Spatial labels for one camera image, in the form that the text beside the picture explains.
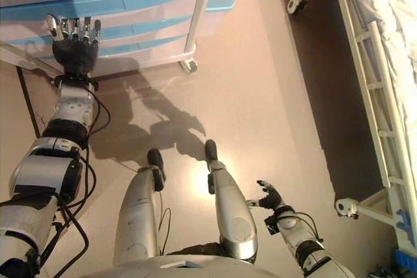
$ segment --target white bed sheet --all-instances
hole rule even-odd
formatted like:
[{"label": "white bed sheet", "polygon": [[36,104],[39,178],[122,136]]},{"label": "white bed sheet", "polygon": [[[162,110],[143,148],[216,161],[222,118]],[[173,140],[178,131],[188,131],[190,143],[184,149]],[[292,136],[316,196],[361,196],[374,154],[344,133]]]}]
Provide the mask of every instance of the white bed sheet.
[{"label": "white bed sheet", "polygon": [[365,23],[377,21],[417,190],[417,0],[358,0]]}]

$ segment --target black joint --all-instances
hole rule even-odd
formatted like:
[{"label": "black joint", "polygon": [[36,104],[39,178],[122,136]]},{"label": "black joint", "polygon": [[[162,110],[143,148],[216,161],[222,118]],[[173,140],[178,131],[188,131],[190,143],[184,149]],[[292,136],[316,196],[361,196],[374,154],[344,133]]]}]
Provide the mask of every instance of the black joint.
[{"label": "black joint", "polygon": [[207,185],[208,185],[208,192],[213,195],[216,193],[216,190],[214,189],[214,178],[213,178],[213,174],[210,173],[207,176]]},{"label": "black joint", "polygon": [[83,85],[85,87],[88,87],[89,84],[92,84],[94,86],[94,90],[98,90],[98,82],[95,80],[82,75],[75,75],[75,74],[63,74],[55,77],[53,80],[53,84],[58,88],[60,82],[70,83],[73,85]]},{"label": "black joint", "polygon": [[74,120],[51,120],[42,137],[63,138],[75,142],[82,149],[87,148],[89,134],[84,125]]},{"label": "black joint", "polygon": [[265,220],[266,229],[268,229],[271,236],[280,232],[278,228],[278,222],[274,215],[267,217]]},{"label": "black joint", "polygon": [[292,212],[292,213],[295,213],[295,211],[294,211],[294,209],[293,209],[293,207],[292,207],[292,206],[290,206],[290,205],[284,205],[284,206],[280,206],[279,208],[277,208],[277,209],[274,211],[274,216],[275,216],[275,218],[279,218],[279,216],[280,216],[282,213],[284,213],[284,212]]},{"label": "black joint", "polygon": [[297,259],[298,265],[303,268],[306,259],[314,252],[323,250],[323,247],[317,242],[308,240],[301,243],[295,251],[295,258]]},{"label": "black joint", "polygon": [[60,192],[65,204],[73,201],[77,196],[82,169],[83,165],[76,160],[72,160],[66,169]]}]

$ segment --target hospital bed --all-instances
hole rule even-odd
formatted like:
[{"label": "hospital bed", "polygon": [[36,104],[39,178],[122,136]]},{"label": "hospital bed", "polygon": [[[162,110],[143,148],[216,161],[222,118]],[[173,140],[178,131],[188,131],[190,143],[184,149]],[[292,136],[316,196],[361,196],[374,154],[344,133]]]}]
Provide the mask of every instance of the hospital bed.
[{"label": "hospital bed", "polygon": [[[297,14],[308,0],[290,0]],[[338,214],[364,214],[395,229],[397,262],[417,271],[417,0],[338,0],[384,188],[340,199]]]}]

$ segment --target metal bar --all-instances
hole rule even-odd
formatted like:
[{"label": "metal bar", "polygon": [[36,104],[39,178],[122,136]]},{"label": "metal bar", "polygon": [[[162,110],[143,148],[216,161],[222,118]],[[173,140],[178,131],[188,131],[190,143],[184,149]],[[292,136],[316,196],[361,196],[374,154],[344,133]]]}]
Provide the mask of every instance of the metal bar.
[{"label": "metal bar", "polygon": [[369,32],[364,32],[362,34],[359,34],[356,36],[356,41],[357,42],[363,42],[365,39],[368,39],[370,37],[370,33]]},{"label": "metal bar", "polygon": [[387,95],[388,112],[392,121],[392,128],[395,133],[395,142],[398,149],[399,164],[404,180],[404,189],[407,196],[407,204],[412,225],[412,233],[414,238],[417,238],[417,196],[414,187],[414,180],[412,177],[411,165],[407,144],[405,142],[405,134],[402,128],[401,118],[399,116],[398,107],[395,101],[395,94],[392,88],[391,77],[388,69],[388,64],[382,46],[381,36],[378,31],[377,22],[373,21],[368,24],[368,29],[371,32],[372,46],[375,51],[378,68],[381,73],[381,79],[384,83],[384,90]]},{"label": "metal bar", "polygon": [[185,45],[184,52],[187,53],[194,48],[195,36],[197,34],[197,28],[201,17],[204,14],[207,6],[207,1],[209,0],[197,0],[195,2],[194,14],[191,20],[190,32],[188,33],[187,43]]},{"label": "metal bar", "polygon": [[380,203],[382,200],[386,200],[387,196],[388,192],[384,188],[374,193],[372,196],[366,198],[365,200],[361,201],[360,204],[363,206],[373,206],[375,203]]},{"label": "metal bar", "polygon": [[377,155],[379,169],[381,172],[382,184],[384,185],[384,187],[389,188],[391,187],[391,183],[388,179],[388,169],[387,169],[385,157],[383,154],[381,140],[378,136],[378,127],[377,127],[377,121],[375,118],[375,112],[373,110],[371,96],[367,89],[364,65],[362,63],[359,47],[356,42],[351,14],[349,12],[349,6],[346,0],[338,0],[338,1],[339,1],[342,16],[343,16],[343,22],[346,28],[347,38],[349,39],[349,45],[352,51],[354,67],[356,69],[356,75],[358,76],[360,91],[362,93],[362,98],[364,99],[364,105],[365,105],[365,109],[367,113],[366,114],[367,121],[369,123],[369,128],[371,130],[373,144],[375,146],[375,153]]},{"label": "metal bar", "polygon": [[394,132],[387,130],[378,131],[378,136],[381,138],[395,138]]},{"label": "metal bar", "polygon": [[394,176],[389,176],[388,179],[391,181],[391,183],[393,184],[397,184],[397,185],[404,185],[404,180],[394,177]]},{"label": "metal bar", "polygon": [[356,207],[358,212],[361,214],[378,219],[379,221],[382,221],[383,223],[389,224],[393,227],[395,226],[395,221],[392,215],[386,212],[382,212],[376,208],[372,208],[371,206],[363,206],[362,204],[357,204]]},{"label": "metal bar", "polygon": [[22,50],[2,41],[0,41],[0,59],[8,63],[22,66],[28,70],[39,68],[52,78],[62,74],[62,72],[58,71],[56,68],[53,68],[52,66],[31,57]]},{"label": "metal bar", "polygon": [[380,81],[377,82],[377,83],[369,83],[369,84],[367,84],[367,89],[368,90],[381,89],[383,87],[384,87],[384,85]]}]

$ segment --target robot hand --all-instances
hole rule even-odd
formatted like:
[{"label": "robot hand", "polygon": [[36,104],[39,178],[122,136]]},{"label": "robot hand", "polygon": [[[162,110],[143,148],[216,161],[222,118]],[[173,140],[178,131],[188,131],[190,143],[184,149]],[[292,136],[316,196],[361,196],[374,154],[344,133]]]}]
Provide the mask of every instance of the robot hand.
[{"label": "robot hand", "polygon": [[260,206],[261,208],[276,210],[282,202],[278,191],[269,182],[264,180],[257,180],[256,182],[263,187],[262,190],[268,193],[268,195],[259,200],[247,200],[246,203],[248,206]]},{"label": "robot hand", "polygon": [[79,19],[58,20],[55,16],[48,14],[46,23],[53,38],[53,56],[64,66],[65,73],[86,77],[93,69],[98,56],[100,20],[94,22],[92,32],[90,17],[84,18],[81,30]]}]

